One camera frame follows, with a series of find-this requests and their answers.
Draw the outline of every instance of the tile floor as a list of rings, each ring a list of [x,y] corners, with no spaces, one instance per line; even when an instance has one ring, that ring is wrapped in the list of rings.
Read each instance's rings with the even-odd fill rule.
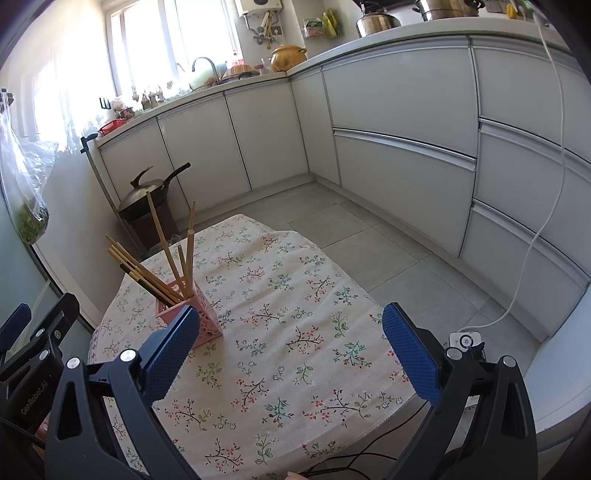
[[[237,213],[243,213],[275,230],[295,230],[313,241],[359,283],[374,300],[384,306],[397,301],[413,322],[433,332],[445,344],[449,334],[464,325],[482,325],[496,320],[504,309],[484,291],[474,285],[430,250],[363,207],[312,182],[250,203],[195,227],[196,231],[214,225]],[[510,354],[525,373],[540,344],[515,318],[509,315],[503,322],[482,331],[488,361],[496,362],[501,355]],[[422,404],[413,398],[401,409],[400,418],[409,418]],[[383,446],[372,451],[393,455],[400,453],[419,427],[425,412],[421,412],[406,428],[408,432],[391,436]],[[474,411],[465,413],[452,438],[449,449],[463,443]],[[382,427],[391,428],[390,421]],[[366,439],[375,436],[380,429]],[[359,451],[358,444],[351,447]],[[388,465],[376,457],[360,459],[356,465],[371,478],[382,478]],[[328,466],[330,460],[319,468]],[[353,480],[350,472],[339,472],[315,478],[321,480]]]

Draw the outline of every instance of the tablecloth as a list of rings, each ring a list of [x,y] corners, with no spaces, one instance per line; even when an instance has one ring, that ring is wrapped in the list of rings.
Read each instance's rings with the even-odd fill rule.
[[[236,215],[199,232],[195,245],[194,278],[223,337],[190,352],[153,409],[201,478],[275,480],[302,471],[411,398],[382,308],[309,240]],[[144,265],[173,279],[163,252]],[[93,334],[89,361],[139,348],[164,327],[154,299],[126,276]],[[143,470],[115,402],[107,404],[128,462]]]

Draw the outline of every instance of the utensil holder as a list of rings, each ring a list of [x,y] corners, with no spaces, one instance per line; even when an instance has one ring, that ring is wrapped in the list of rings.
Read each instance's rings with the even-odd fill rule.
[[[178,282],[176,282],[176,280],[168,285],[172,287],[174,291],[179,290]],[[199,312],[199,335],[193,344],[193,348],[197,348],[204,343],[222,336],[222,331],[217,323],[217,313],[196,283],[193,283],[193,296],[181,303],[177,303],[174,307],[168,308],[159,300],[156,300],[156,316],[162,319],[166,325],[170,325],[178,315],[178,311],[185,305],[191,305]]]

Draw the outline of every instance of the yellow ceramic pot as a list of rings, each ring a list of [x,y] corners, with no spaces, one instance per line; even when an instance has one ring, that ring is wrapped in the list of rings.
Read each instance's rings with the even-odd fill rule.
[[[287,72],[287,70],[308,60],[306,48],[298,45],[282,45],[273,52],[271,68],[273,72]]]

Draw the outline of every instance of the white countertop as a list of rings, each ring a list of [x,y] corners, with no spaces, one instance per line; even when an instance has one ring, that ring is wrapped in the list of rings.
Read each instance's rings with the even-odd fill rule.
[[[562,51],[570,52],[566,43],[560,37],[558,32],[550,28],[544,28],[544,38],[548,45]],[[540,43],[540,33],[538,26],[530,22],[522,20],[510,20],[505,18],[481,18],[481,17],[466,17],[466,18],[445,18],[442,20],[434,20],[430,22],[422,22],[403,27],[393,28],[380,33],[369,35],[364,38],[359,38],[351,42],[345,43],[341,46],[325,51],[311,58],[310,60],[300,63],[298,66],[288,70],[287,73],[271,73],[260,77],[252,77],[244,80],[237,80],[235,82],[218,85],[200,92],[189,93],[188,95],[179,97],[171,102],[167,102],[162,106],[156,107],[127,122],[122,127],[119,127],[114,132],[99,137],[96,139],[96,146],[100,147],[108,141],[114,139],[118,135],[132,129],[133,127],[157,116],[164,112],[182,106],[186,103],[199,100],[201,98],[215,95],[220,92],[225,92],[234,88],[251,85],[253,83],[268,82],[270,80],[277,80],[280,78],[290,77],[297,73],[312,67],[321,65],[328,61],[342,57],[349,53],[366,50],[367,48],[395,43],[404,40],[412,40],[413,38],[437,37],[440,35],[496,35],[500,37],[520,38],[523,40],[535,41]]]

